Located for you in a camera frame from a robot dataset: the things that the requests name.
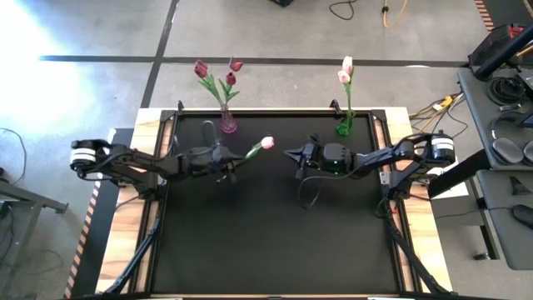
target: gray floor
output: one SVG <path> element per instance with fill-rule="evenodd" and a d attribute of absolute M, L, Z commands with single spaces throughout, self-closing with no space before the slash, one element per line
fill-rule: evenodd
<path fill-rule="evenodd" d="M 22 134 L 27 175 L 21 187 L 70 203 L 65 215 L 44 210 L 28 250 L 29 270 L 44 269 L 61 254 L 63 267 L 39 277 L 18 274 L 14 294 L 59 298 L 92 184 L 68 168 L 77 138 L 105 138 L 131 127 L 140 107 L 150 63 L 35 62 L 38 55 L 153 56 L 170 0 L 64 0 L 0 2 L 0 127 Z M 331 0 L 295 0 L 285 9 L 267 0 L 181 0 L 166 56 L 342 58 L 465 61 L 486 30 L 471 0 L 411 0 L 397 27 L 381 25 L 381 2 L 360 0 L 350 22 L 333 17 Z M 397 12 L 401 1 L 391 1 Z M 212 66 L 223 76 L 225 66 Z M 234 107 L 323 107 L 344 99 L 338 67 L 246 65 L 237 74 L 242 94 Z M 456 69 L 357 67 L 354 105 L 403 106 L 414 112 L 456 93 Z M 189 64 L 163 64 L 151 107 L 213 107 Z M 481 148 L 465 104 L 453 115 L 470 124 L 456 139 L 459 158 Z M 445 117 L 449 134 L 462 125 Z M 0 135 L 0 165 L 16 178 L 22 167 L 17 141 Z M 475 228 L 439 227 L 454 289 L 466 295 L 527 299 L 533 272 L 511 271 L 504 261 L 475 262 L 484 251 Z"/>

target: black table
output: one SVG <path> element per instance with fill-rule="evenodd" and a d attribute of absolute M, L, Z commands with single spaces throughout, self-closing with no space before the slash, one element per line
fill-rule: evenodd
<path fill-rule="evenodd" d="M 235 153 L 271 134 L 276 146 L 237 170 L 237 183 L 215 177 L 169 182 L 161 236 L 151 273 L 163 294 L 372 294 L 401 290 L 399 261 L 386 224 L 374 216 L 381 200 L 375 170 L 361 180 L 310 182 L 311 209 L 296 199 L 297 167 L 283 154 L 310 134 L 352 151 L 378 149 L 373 116 L 354 119 L 349 137 L 338 137 L 333 112 L 240 112 L 237 131 L 222 137 Z M 202 145 L 202 121 L 219 114 L 185 115 L 178 139 Z"/>
<path fill-rule="evenodd" d="M 514 270 L 533 270 L 533 229 L 517 222 L 509 209 L 499 209 L 512 208 L 518 204 L 533 207 L 533 195 L 511 194 L 511 177 L 533 191 L 533 172 L 485 170 L 477 172 L 476 176 L 507 264 Z"/>

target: table leg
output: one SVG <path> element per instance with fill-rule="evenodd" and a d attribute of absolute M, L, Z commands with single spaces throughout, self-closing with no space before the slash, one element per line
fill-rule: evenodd
<path fill-rule="evenodd" d="M 2 181 L 0 181 L 0 195 L 5 195 L 20 201 L 33 201 L 42 207 L 55 209 L 56 213 L 64 213 L 68 208 L 68 203 L 61 203 Z"/>
<path fill-rule="evenodd" d="M 485 149 L 481 149 L 458 165 L 440 175 L 430 182 L 428 194 L 430 198 L 438 196 L 443 192 L 453 188 L 466 179 L 476 175 L 479 170 L 491 168 Z"/>

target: pink glass vase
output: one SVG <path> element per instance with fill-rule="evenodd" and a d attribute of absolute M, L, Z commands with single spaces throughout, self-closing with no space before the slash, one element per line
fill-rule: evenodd
<path fill-rule="evenodd" d="M 224 105 L 221 107 L 222 120 L 220 121 L 220 127 L 224 133 L 234 133 L 237 130 L 237 121 L 229 111 L 229 107 Z"/>

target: flower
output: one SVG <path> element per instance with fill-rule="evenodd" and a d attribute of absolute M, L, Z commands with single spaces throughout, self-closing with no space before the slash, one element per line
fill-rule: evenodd
<path fill-rule="evenodd" d="M 342 71 L 351 75 L 351 71 L 353 71 L 353 59 L 351 59 L 351 57 L 344 57 L 344 60 L 342 61 Z"/>
<path fill-rule="evenodd" d="M 197 64 L 194 66 L 194 73 L 196 73 L 199 78 L 204 78 L 207 76 L 207 64 L 201 60 L 198 60 Z"/>
<path fill-rule="evenodd" d="M 339 81 L 341 83 L 350 83 L 350 80 L 350 75 L 346 71 L 339 71 Z"/>
<path fill-rule="evenodd" d="M 231 62 L 230 69 L 233 70 L 233 72 L 239 72 L 243 64 L 244 62 Z"/>
<path fill-rule="evenodd" d="M 233 74 L 233 72 L 229 72 L 226 75 L 226 83 L 229 85 L 234 85 L 235 83 L 237 83 L 237 78 L 235 77 L 235 74 Z"/>
<path fill-rule="evenodd" d="M 270 149 L 270 148 L 274 147 L 274 138 L 273 137 L 264 137 L 261 140 L 261 147 L 263 147 L 263 149 Z"/>

